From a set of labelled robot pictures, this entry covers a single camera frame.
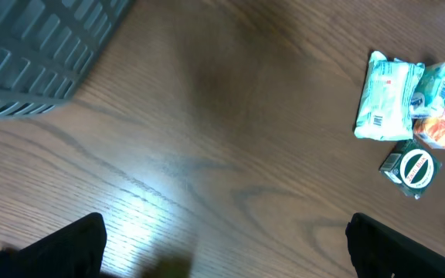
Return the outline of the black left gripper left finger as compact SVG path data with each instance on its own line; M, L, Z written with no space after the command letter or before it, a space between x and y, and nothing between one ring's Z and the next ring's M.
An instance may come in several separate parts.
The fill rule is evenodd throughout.
M1 249L0 277L96 278L106 243L103 216L93 212L23 249Z

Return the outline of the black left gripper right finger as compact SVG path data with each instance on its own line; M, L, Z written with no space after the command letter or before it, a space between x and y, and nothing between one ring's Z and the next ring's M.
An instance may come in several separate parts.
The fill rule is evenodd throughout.
M352 216L345 234L359 277L445 277L444 256L363 213Z

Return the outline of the orange tissue pack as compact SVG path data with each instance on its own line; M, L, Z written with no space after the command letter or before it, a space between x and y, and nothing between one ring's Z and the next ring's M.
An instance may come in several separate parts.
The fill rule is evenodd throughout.
M416 121L414 134L432 149L445 150L445 108L439 117L430 117Z

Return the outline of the small teal tissue pack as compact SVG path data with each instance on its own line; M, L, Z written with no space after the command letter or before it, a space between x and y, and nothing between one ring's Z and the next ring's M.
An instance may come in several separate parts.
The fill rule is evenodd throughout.
M440 117L445 109L445 62L425 68L409 106L413 119Z

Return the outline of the grey plastic mesh basket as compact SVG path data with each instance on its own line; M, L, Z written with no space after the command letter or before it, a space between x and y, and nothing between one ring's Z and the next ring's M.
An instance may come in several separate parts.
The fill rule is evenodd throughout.
M0 119L68 103L133 0L0 0Z

